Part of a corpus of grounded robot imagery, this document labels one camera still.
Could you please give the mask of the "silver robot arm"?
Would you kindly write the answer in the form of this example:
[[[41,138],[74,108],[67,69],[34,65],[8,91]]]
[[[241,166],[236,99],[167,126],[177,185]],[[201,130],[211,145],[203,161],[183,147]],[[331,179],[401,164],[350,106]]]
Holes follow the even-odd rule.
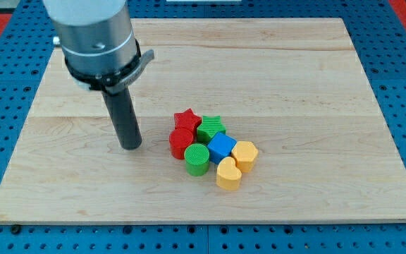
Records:
[[[72,77],[116,94],[134,83],[154,51],[140,51],[126,0],[43,0]]]

